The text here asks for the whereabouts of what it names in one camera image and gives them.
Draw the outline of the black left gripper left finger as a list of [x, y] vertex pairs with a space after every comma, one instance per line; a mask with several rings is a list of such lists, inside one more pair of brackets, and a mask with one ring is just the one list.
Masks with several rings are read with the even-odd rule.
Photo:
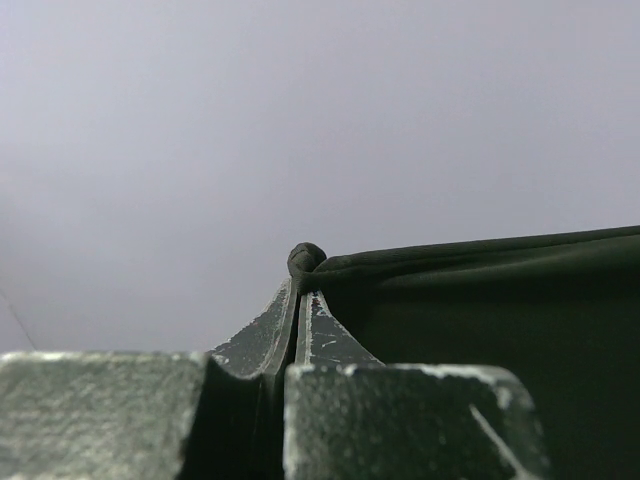
[[293, 289], [209, 352], [1, 358], [5, 479], [279, 479]]

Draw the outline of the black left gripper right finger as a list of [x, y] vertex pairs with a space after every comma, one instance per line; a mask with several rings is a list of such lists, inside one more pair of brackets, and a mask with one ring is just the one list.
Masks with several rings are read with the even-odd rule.
[[386, 365], [320, 292], [299, 309], [284, 377], [288, 479], [546, 479], [533, 399], [488, 365]]

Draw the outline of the black printed t-shirt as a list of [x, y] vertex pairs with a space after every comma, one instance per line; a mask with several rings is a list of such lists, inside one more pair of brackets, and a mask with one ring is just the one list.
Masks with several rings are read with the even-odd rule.
[[386, 363], [514, 373], [556, 478], [638, 477], [637, 227], [333, 257], [302, 243], [287, 267]]

